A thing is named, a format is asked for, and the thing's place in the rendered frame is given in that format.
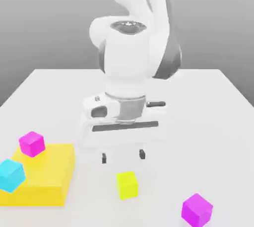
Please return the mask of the small purple cube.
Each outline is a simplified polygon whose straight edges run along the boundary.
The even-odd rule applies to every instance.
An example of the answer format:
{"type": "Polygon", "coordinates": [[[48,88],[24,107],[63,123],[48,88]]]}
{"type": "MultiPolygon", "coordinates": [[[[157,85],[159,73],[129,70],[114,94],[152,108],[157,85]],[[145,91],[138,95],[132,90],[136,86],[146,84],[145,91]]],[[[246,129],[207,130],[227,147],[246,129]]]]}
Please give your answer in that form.
{"type": "Polygon", "coordinates": [[[198,193],[183,202],[181,217],[192,227],[203,227],[211,219],[213,205],[198,193]]]}

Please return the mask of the small magenta cube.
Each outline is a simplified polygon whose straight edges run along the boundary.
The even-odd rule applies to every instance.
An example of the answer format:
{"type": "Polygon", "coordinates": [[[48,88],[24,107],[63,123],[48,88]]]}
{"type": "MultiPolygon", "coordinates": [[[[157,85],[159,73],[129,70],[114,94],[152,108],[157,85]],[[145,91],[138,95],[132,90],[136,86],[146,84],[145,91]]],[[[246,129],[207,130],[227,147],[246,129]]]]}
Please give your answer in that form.
{"type": "Polygon", "coordinates": [[[20,137],[18,141],[22,153],[29,157],[37,156],[46,148],[44,137],[34,131],[20,137]]]}

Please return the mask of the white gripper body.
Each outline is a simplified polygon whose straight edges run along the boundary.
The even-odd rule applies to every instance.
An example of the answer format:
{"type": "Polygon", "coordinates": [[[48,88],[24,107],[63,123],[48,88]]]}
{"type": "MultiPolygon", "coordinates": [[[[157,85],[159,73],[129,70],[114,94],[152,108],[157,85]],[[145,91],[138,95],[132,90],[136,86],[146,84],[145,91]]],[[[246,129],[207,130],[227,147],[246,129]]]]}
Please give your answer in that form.
{"type": "Polygon", "coordinates": [[[143,116],[131,125],[89,119],[82,113],[79,121],[79,144],[86,149],[145,144],[164,137],[166,121],[166,107],[146,108],[143,116]]]}

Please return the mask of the large yellow box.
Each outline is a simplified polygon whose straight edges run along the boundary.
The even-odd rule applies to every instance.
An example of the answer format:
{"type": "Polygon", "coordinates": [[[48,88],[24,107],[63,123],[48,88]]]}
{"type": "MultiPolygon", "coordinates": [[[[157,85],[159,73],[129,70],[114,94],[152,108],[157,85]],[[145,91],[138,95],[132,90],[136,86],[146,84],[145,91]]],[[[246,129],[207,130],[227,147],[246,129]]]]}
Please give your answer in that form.
{"type": "Polygon", "coordinates": [[[46,144],[35,157],[17,148],[11,159],[23,164],[26,179],[12,193],[0,190],[0,206],[64,206],[75,165],[73,144],[46,144]]]}

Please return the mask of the small lime yellow cube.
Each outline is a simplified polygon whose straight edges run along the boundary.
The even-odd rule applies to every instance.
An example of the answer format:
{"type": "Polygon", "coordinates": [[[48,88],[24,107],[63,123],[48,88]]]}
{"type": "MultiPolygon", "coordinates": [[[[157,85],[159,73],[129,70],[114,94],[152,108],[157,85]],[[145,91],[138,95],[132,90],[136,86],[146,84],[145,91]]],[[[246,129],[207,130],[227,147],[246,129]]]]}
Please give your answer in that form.
{"type": "Polygon", "coordinates": [[[138,196],[138,181],[133,171],[116,174],[116,183],[121,200],[138,196]]]}

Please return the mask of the small cyan cube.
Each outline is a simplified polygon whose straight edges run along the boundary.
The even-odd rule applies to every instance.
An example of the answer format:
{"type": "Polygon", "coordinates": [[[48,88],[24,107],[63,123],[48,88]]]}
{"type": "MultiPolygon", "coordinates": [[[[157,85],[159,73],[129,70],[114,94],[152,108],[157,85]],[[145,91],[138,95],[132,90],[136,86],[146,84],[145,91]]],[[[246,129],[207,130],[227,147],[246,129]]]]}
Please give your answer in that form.
{"type": "Polygon", "coordinates": [[[12,193],[26,179],[22,163],[5,159],[0,164],[0,190],[12,193]]]}

